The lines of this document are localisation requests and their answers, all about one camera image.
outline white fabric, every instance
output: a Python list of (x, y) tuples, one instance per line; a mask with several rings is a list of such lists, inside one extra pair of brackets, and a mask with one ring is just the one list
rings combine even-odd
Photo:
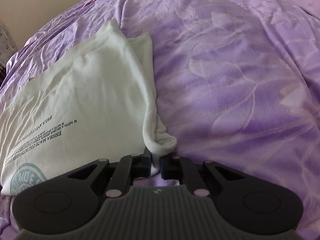
[(110, 20), (29, 81), (0, 116), (1, 194), (145, 146), (155, 173), (176, 139), (156, 113), (152, 55), (149, 35), (126, 39)]

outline gray ribbed surface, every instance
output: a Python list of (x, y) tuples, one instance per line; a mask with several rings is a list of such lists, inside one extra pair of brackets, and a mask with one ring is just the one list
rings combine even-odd
[(190, 194), (186, 186), (131, 187), (108, 199), (88, 224), (75, 231), (41, 236), (22, 230), (16, 240), (302, 240), (293, 230), (256, 236), (229, 225), (209, 198)]

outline beige wall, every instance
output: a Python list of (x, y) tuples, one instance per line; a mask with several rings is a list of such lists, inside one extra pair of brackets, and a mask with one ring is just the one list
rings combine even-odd
[(0, 22), (20, 49), (44, 24), (81, 0), (0, 0)]

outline purple blanket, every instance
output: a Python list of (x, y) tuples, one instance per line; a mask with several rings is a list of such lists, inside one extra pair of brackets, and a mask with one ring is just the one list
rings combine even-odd
[[(11, 58), (0, 113), (30, 77), (111, 18), (126, 37), (151, 35), (158, 113), (178, 139), (177, 154), (198, 163), (215, 160), (293, 190), (304, 204), (297, 232), (315, 239), (320, 0), (83, 0)], [(11, 201), (0, 199), (3, 240), (17, 233)]]

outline patterned curtain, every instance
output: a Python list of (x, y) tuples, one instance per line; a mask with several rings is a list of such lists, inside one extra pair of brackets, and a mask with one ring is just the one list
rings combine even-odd
[(6, 65), (9, 58), (16, 51), (16, 46), (13, 43), (7, 29), (0, 24), (0, 85), (6, 77)]

